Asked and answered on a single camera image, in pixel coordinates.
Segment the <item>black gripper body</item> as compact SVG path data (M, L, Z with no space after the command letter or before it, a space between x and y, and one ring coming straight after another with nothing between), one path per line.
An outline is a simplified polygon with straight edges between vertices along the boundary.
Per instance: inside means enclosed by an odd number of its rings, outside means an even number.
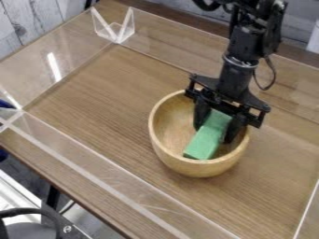
M239 61L235 57L223 56L219 78L199 74L189 75L189 85L184 94L196 103L201 97L211 108L233 117L241 113L247 117L247 125L259 128L271 107L251 93L250 83L258 60Z

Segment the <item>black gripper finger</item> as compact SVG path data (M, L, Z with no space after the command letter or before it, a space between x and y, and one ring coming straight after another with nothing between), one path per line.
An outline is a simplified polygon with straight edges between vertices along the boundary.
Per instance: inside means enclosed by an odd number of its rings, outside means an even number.
M209 113L211 106L201 97L197 97L193 112L193 126L196 130L199 130L200 126L203 125Z
M244 114L237 113L228 125L227 133L224 136L224 143L231 144L235 140L236 135L239 134L239 131L241 128L247 125L247 117Z

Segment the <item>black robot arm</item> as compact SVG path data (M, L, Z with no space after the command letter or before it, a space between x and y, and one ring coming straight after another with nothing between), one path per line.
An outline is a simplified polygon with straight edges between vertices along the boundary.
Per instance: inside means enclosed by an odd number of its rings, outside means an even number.
M192 0L204 11L223 9L231 14L229 45L223 54L219 77L189 76L185 95L195 101L193 127L200 128L215 109L231 117L223 142L231 143L247 126L262 126L270 105L252 94L255 69L268 60L282 42L286 0Z

